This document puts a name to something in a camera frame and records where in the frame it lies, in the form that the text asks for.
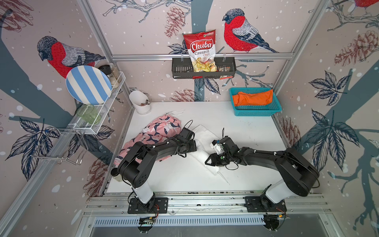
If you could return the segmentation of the orange shorts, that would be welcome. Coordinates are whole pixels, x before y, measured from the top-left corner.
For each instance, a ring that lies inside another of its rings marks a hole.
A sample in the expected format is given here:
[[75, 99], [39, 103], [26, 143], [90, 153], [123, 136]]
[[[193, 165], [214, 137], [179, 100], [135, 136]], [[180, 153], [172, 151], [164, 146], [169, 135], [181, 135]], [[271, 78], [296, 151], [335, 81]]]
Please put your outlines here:
[[273, 90], [268, 90], [261, 93], [248, 94], [238, 92], [232, 96], [235, 107], [239, 106], [265, 106], [273, 101]]

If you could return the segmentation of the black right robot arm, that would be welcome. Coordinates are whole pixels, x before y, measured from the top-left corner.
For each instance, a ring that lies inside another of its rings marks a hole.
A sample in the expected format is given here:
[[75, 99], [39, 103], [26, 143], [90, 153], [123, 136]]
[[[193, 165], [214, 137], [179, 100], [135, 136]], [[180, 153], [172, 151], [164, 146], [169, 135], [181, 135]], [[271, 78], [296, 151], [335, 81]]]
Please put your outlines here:
[[239, 148], [228, 136], [214, 140], [211, 148], [216, 152], [205, 161], [207, 166], [262, 166], [278, 171], [280, 181], [271, 184], [261, 194], [261, 207], [268, 210], [288, 197], [306, 197], [315, 183], [319, 183], [319, 172], [296, 149], [285, 151], [261, 151], [249, 147]]

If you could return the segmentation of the pink patterned shorts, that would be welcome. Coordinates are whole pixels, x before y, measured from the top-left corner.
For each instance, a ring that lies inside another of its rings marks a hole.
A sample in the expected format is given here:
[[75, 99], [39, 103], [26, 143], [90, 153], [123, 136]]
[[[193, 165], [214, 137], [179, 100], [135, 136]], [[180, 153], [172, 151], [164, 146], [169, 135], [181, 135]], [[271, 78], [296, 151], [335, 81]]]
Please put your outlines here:
[[157, 117], [134, 138], [126, 142], [120, 154], [114, 159], [115, 167], [118, 167], [122, 159], [127, 155], [133, 145], [142, 142], [147, 145], [154, 145], [166, 141], [181, 132], [181, 121], [171, 114]]

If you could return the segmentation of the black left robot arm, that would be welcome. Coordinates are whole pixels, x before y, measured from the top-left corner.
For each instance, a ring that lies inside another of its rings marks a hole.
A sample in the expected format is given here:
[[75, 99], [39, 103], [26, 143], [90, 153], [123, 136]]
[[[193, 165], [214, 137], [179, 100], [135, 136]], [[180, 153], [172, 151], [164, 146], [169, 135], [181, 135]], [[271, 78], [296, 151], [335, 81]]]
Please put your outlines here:
[[116, 168], [122, 180], [130, 184], [140, 203], [152, 205], [155, 194], [149, 187], [147, 179], [157, 160], [179, 155], [186, 157], [188, 153], [197, 151], [194, 140], [195, 133], [187, 128], [157, 144], [135, 143]]

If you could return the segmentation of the white shorts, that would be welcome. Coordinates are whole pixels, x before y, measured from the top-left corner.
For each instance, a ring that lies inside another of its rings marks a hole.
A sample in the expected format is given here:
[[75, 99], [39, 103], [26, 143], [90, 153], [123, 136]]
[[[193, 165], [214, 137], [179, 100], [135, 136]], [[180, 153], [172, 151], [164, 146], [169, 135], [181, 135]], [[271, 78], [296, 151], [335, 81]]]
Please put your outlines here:
[[197, 160], [211, 174], [221, 177], [225, 183], [230, 185], [222, 173], [220, 173], [220, 168], [218, 166], [208, 166], [205, 164], [209, 156], [215, 153], [215, 150], [211, 147], [211, 143], [214, 140], [218, 140], [219, 137], [217, 137], [203, 125], [198, 125], [192, 131], [195, 134], [194, 141], [196, 144], [196, 151], [189, 153], [189, 156]]

